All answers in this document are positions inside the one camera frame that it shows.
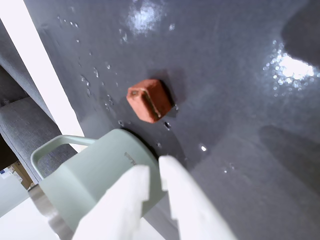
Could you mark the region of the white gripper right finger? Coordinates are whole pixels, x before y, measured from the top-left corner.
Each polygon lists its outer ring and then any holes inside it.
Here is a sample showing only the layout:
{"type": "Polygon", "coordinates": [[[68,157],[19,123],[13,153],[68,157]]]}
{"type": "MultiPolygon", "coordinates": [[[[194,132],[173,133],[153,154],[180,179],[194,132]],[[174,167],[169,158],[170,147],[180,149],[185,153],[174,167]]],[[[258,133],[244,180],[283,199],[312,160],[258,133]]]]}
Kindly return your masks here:
{"type": "Polygon", "coordinates": [[[169,198],[181,240],[235,240],[236,236],[190,173],[173,156],[158,158],[161,188],[169,198]]]}

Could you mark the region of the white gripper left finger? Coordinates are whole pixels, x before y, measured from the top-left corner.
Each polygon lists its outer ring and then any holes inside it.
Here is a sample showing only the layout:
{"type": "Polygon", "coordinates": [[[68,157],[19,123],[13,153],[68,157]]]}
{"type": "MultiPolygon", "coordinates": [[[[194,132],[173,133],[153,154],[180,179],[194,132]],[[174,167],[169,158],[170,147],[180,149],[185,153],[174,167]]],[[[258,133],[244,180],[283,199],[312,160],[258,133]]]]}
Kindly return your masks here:
{"type": "Polygon", "coordinates": [[[150,168],[135,165],[109,188],[79,222],[74,240],[131,240],[143,203],[150,199],[150,168]]]}

